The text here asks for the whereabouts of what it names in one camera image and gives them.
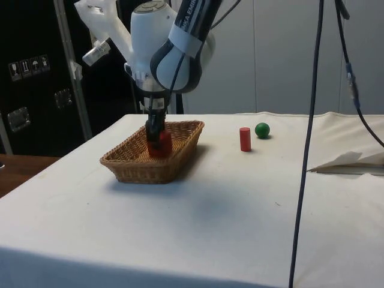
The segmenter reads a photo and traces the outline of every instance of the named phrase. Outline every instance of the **black cabinet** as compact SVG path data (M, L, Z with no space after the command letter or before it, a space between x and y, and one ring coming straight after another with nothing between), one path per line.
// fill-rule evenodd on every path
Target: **black cabinet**
M63 156L85 137L53 1L0 7L0 112L13 153Z

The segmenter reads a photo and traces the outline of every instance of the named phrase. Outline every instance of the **cable connector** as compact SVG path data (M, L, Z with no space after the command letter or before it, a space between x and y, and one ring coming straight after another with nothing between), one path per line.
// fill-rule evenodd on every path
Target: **cable connector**
M347 70L347 80L348 80L348 86L349 86L349 93L353 100L353 103L357 109L360 108L360 100L359 100L359 89L358 85L356 83L356 77L352 70L351 63L346 64L346 70Z

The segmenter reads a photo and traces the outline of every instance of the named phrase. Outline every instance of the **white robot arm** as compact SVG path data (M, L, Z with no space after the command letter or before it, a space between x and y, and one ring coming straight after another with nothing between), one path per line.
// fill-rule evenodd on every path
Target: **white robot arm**
M76 9L98 40L83 60L92 65L108 53L106 40L110 38L125 58L126 71L137 86L143 91L160 92L171 88L184 55L173 91L189 92L197 86L201 70L212 58L214 36L203 26L210 22L210 28L220 4L220 0L187 0L178 16L163 0L147 2L133 11L129 34L118 17L116 0L81 0L75 3Z

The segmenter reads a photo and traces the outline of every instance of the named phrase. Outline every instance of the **white tablecloth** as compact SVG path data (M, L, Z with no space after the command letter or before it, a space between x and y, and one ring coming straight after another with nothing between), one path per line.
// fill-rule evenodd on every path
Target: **white tablecloth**
M0 199L0 287L287 287L307 118L168 116L190 119L206 126L171 184L120 184L99 164L145 122L127 115ZM271 139L241 152L258 122ZM356 117L318 116L312 143L309 167L382 161ZM309 172L295 287L382 287L383 271L384 179Z

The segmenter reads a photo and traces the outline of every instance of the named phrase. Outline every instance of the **sticker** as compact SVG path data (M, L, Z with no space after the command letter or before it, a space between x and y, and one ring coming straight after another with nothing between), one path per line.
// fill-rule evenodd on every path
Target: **sticker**
M33 57L29 60L31 63L32 74L41 73L40 60L39 57Z
M25 59L19 62L20 63L20 69L22 71L23 77L29 77L32 75L31 66L29 64L29 60Z
M151 104L151 100L149 98L144 98L144 106L148 109ZM161 110L165 108L164 98L154 99L152 103L152 109Z
M10 69L12 81L18 81L22 78L22 74L20 72L20 66L18 62L8 64L8 67Z
M40 66L43 72L50 70L50 64L47 55L40 56Z

